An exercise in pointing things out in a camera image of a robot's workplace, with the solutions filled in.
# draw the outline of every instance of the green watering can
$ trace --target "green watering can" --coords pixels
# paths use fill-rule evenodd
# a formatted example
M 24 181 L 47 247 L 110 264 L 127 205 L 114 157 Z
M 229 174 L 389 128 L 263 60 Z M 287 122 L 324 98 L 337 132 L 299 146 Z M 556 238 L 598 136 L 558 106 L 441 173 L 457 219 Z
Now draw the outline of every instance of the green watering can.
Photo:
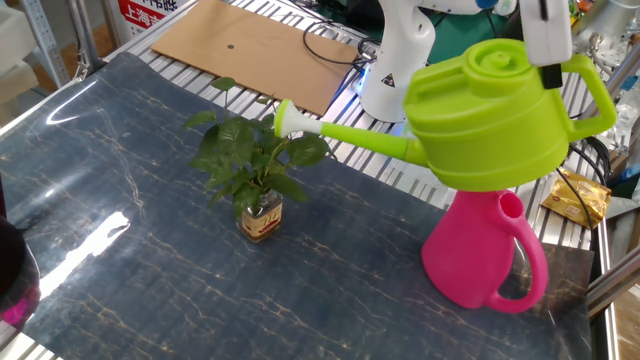
M 308 119 L 290 100 L 276 113 L 275 132 L 308 131 L 430 168 L 443 184 L 465 191 L 507 189 L 553 171 L 569 143 L 616 122 L 613 102 L 589 58 L 562 64 L 585 80 L 600 115 L 569 119 L 558 89 L 545 90 L 524 43 L 494 39 L 418 70 L 404 99 L 416 139 Z

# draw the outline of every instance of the jar label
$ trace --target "jar label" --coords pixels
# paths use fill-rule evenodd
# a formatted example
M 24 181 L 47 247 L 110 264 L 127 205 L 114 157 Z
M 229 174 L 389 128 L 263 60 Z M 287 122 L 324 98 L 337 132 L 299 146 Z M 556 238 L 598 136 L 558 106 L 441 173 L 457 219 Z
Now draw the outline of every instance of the jar label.
M 242 227 L 253 238 L 260 237 L 273 227 L 278 226 L 280 220 L 282 220 L 282 203 L 258 218 L 254 218 L 246 211 L 242 213 Z

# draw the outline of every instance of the pink plastic jug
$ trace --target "pink plastic jug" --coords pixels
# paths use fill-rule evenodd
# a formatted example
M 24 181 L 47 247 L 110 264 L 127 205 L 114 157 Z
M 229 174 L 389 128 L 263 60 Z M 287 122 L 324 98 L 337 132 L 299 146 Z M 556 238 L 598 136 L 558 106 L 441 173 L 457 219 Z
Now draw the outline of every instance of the pink plastic jug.
M 507 300 L 498 288 L 511 270 L 514 238 L 527 252 L 533 278 L 524 298 Z M 438 290 L 470 309 L 486 305 L 506 313 L 525 311 L 542 297 L 549 277 L 542 245 L 524 217 L 522 201 L 507 190 L 458 191 L 424 244 L 422 262 Z

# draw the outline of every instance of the red sign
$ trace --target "red sign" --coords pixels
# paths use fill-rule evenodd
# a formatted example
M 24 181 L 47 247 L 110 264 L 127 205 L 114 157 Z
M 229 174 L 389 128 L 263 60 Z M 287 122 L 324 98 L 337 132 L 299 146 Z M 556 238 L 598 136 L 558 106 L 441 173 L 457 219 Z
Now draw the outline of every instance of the red sign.
M 163 14 L 136 4 L 131 0 L 118 0 L 118 5 L 120 5 L 120 13 L 128 22 L 145 29 L 148 29 L 164 17 Z

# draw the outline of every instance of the watering can handle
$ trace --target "watering can handle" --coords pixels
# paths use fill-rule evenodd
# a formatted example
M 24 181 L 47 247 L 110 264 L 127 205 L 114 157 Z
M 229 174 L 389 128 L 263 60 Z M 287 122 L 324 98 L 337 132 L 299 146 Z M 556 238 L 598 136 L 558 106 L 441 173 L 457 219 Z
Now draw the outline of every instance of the watering can handle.
M 511 197 L 509 200 L 518 201 L 522 204 L 520 198 L 512 192 L 505 192 L 501 195 L 500 200 L 502 200 L 504 196 Z M 516 218 L 508 217 L 505 214 L 503 215 L 502 218 L 506 227 L 511 232 L 511 235 L 522 244 L 529 258 L 529 263 L 531 264 L 531 289 L 524 298 L 519 300 L 507 300 L 500 296 L 496 290 L 496 292 L 486 300 L 485 305 L 501 312 L 519 313 L 532 307 L 538 302 L 542 295 L 544 295 L 547 282 L 549 281 L 549 269 L 542 244 L 533 232 L 533 229 L 531 229 L 524 214 L 520 214 L 520 216 Z
M 584 55 L 575 54 L 562 64 L 562 71 L 575 72 L 582 76 L 600 110 L 600 115 L 592 118 L 576 121 L 569 119 L 569 141 L 593 136 L 611 128 L 616 123 L 616 108 L 591 60 Z

